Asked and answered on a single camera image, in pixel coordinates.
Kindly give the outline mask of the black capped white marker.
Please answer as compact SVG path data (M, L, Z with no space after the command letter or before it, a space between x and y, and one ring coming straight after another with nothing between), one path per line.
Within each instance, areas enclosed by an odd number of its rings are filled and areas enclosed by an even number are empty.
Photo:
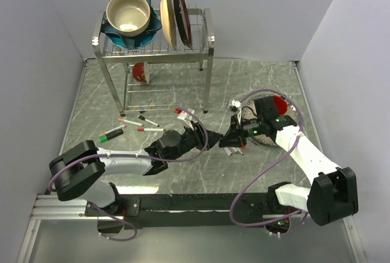
M147 122L147 123L149 123L149 124L151 124L151 125L153 125L153 126L156 126L156 127L159 127L160 125L158 124L158 123L156 123L156 122L154 122L154 121L152 121L152 120L149 120L149 119L147 119L147 118L145 118L144 116L142 116L142 115L138 115L138 119L140 119L140 120L142 120L142 121L144 121L144 122Z

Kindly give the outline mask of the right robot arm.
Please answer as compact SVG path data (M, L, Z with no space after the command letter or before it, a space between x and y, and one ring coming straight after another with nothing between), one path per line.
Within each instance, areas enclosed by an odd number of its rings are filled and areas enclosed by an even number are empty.
M253 103L253 118L245 119L241 102L230 101L234 115L219 146L243 148L248 138L265 135L288 153L310 182L309 188L290 182L269 187L268 209L281 213L290 206L306 212L320 226L356 214L359 206L355 172L339 167L304 135L300 124L287 114L288 104L282 97L261 97Z

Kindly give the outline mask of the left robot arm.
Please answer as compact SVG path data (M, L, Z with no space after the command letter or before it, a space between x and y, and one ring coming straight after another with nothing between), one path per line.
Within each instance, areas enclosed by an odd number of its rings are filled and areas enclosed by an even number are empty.
M208 150L222 139L222 134L192 123L183 133L168 130L149 147L139 151L113 151L95 146L86 140L56 157L49 164L51 179L48 189L57 198L70 201L82 198L97 205L107 215L121 208L121 198L112 182L102 177L119 174L156 175L169 163L184 160L182 156L192 149Z

